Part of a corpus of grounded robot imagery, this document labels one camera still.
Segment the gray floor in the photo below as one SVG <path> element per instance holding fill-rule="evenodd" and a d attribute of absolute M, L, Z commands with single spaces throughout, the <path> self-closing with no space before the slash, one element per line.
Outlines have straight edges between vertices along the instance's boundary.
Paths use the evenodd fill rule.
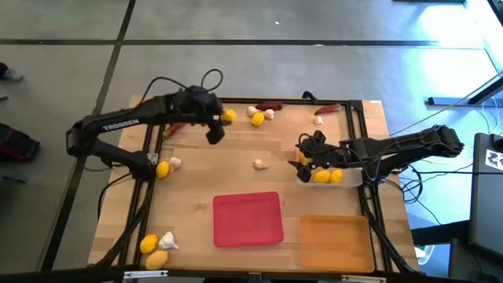
<path fill-rule="evenodd" d="M 0 30 L 0 39 L 115 39 L 127 3 L 5 0 L 0 2 L 0 25 L 27 20 Z M 394 132 L 439 110 L 427 107 L 426 97 L 462 97 L 495 74 L 483 49 L 483 33 L 472 11 L 461 5 L 390 0 L 309 4 L 300 0 L 137 0 L 126 37 L 431 40 L 442 46 L 123 46 L 104 112 L 126 107 L 130 96 L 142 93 L 154 76 L 190 84 L 198 83 L 209 68 L 221 68 L 225 81 L 218 89 L 220 96 L 299 97 L 310 90 L 323 98 L 381 100 L 388 128 Z M 21 83 L 0 84 L 0 94 L 9 96 L 0 105 L 0 121 L 42 143 L 34 163 L 9 165 L 10 170 L 28 176 L 29 183 L 0 190 L 0 253 L 5 255 L 0 259 L 1 273 L 35 270 L 40 263 L 73 163 L 64 151 L 64 132 L 93 108 L 112 48 L 0 46 L 0 61 L 26 75 Z M 152 88 L 154 94 L 173 90 L 166 83 Z M 496 113 L 494 108 L 487 112 Z M 456 108 L 407 132 L 436 123 L 454 127 L 468 147 L 474 133 L 486 131 L 476 109 Z M 109 142 L 118 138 L 118 132 L 105 137 Z M 470 157 L 471 150 L 466 149 L 447 167 L 426 163 L 417 167 L 457 169 Z M 102 165 L 90 159 L 88 166 Z M 106 172 L 84 173 L 56 268 L 86 265 L 96 226 L 97 195 L 107 181 Z M 421 200 L 442 222 L 466 219 L 470 188 L 465 181 L 458 176 L 432 180 Z M 407 209 L 432 222 L 421 206 Z"/>

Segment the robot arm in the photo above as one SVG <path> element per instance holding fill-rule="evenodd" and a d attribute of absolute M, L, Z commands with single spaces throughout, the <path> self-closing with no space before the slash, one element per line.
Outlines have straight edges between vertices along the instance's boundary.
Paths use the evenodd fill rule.
<path fill-rule="evenodd" d="M 128 152 L 100 141 L 97 136 L 138 124 L 160 125 L 191 123 L 208 125 L 206 133 L 212 145 L 222 140 L 225 132 L 221 120 L 222 102 L 201 86 L 180 89 L 175 94 L 156 96 L 136 107 L 96 116 L 86 116 L 66 132 L 67 153 L 71 156 L 98 156 L 108 166 L 112 162 L 129 167 L 133 178 L 155 176 L 156 168 L 142 151 Z"/>
<path fill-rule="evenodd" d="M 374 183 L 388 176 L 394 169 L 404 169 L 409 164 L 429 156 L 455 157 L 463 144 L 453 129 L 433 126 L 414 134 L 376 140 L 356 138 L 340 141 L 339 146 L 325 144 L 326 137 L 319 130 L 312 136 L 301 134 L 296 145 L 307 158 L 307 164 L 290 162 L 297 169 L 297 177 L 309 182 L 311 170 L 317 167 L 363 167 L 363 180 Z"/>

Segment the orange tray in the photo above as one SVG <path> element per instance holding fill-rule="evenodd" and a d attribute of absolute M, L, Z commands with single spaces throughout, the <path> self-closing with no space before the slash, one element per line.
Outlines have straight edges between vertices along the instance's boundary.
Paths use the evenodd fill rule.
<path fill-rule="evenodd" d="M 374 271 L 369 222 L 363 216 L 303 215 L 299 264 L 313 270 Z"/>

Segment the metal bracket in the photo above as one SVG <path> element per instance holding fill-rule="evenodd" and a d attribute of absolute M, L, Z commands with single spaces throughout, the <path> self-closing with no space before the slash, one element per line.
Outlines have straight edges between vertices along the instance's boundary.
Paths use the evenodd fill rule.
<path fill-rule="evenodd" d="M 302 98 L 309 99 L 314 104 L 318 103 L 318 99 L 314 96 L 314 94 L 312 94 L 310 91 L 307 90 L 304 91 L 304 93 L 302 94 Z"/>
<path fill-rule="evenodd" d="M 250 283 L 262 282 L 262 274 L 260 272 L 250 272 L 248 276 Z"/>
<path fill-rule="evenodd" d="M 151 164 L 157 165 L 157 162 L 159 162 L 159 154 L 157 153 L 147 153 L 147 158 L 149 158 Z"/>
<path fill-rule="evenodd" d="M 135 278 L 167 277 L 167 270 L 156 271 L 125 271 L 124 280 Z"/>
<path fill-rule="evenodd" d="M 349 101 L 349 105 L 356 111 L 363 111 L 363 102 L 362 101 Z"/>
<path fill-rule="evenodd" d="M 357 283 L 386 283 L 386 278 L 369 277 L 369 276 L 356 276 L 356 275 L 342 275 L 342 281 L 350 281 L 350 282 L 357 282 Z"/>

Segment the pink plastic tray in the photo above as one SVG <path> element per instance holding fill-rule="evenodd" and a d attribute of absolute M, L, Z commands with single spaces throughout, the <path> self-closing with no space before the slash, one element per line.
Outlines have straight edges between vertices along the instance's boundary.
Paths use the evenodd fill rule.
<path fill-rule="evenodd" d="M 216 247 L 246 247 L 283 241 L 280 196 L 276 192 L 216 196 L 213 242 Z"/>

